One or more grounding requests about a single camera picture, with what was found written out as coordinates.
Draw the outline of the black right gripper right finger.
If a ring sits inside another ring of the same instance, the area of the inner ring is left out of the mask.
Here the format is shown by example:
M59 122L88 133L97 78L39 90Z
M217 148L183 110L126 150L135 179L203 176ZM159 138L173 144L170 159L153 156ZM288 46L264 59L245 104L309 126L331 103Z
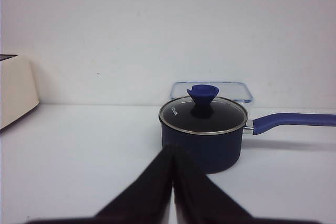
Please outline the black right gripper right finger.
M178 223L314 223L254 217L214 184L180 147L174 156L174 200Z

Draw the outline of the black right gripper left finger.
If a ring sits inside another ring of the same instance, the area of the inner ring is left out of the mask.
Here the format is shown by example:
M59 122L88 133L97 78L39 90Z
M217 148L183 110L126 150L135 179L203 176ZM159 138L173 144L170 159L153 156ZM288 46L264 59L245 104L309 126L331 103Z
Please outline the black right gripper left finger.
M174 148L166 146L129 187L94 216L29 223L168 223L173 168Z

